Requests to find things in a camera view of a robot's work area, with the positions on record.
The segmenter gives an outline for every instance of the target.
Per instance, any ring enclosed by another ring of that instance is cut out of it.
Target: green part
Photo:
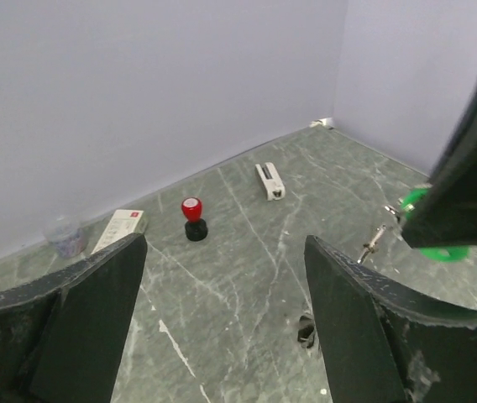
[[[403,199],[401,203],[401,210],[406,212],[406,218],[412,214],[410,206],[416,204],[427,193],[427,189],[413,189]],[[447,246],[445,248],[421,248],[420,252],[429,259],[437,260],[439,262],[458,262],[466,259],[469,255],[468,246]]]

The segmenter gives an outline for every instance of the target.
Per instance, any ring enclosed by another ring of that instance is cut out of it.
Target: red knob
[[[182,213],[189,222],[198,222],[202,218],[202,201],[197,197],[188,197],[182,202]]]

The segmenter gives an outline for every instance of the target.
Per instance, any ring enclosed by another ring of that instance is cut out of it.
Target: gray marble floor
[[[269,161],[286,184],[281,201],[265,201],[254,176]],[[113,401],[331,401],[322,359],[296,343],[308,305],[305,238],[358,257],[391,219],[382,206],[424,179],[335,130],[308,128],[135,203],[149,214],[149,252]],[[184,234],[186,196],[205,207],[200,243]],[[89,250],[105,225],[88,228]],[[48,247],[5,259],[0,290],[65,264]],[[388,236],[366,265],[477,309],[477,248],[440,264]]]

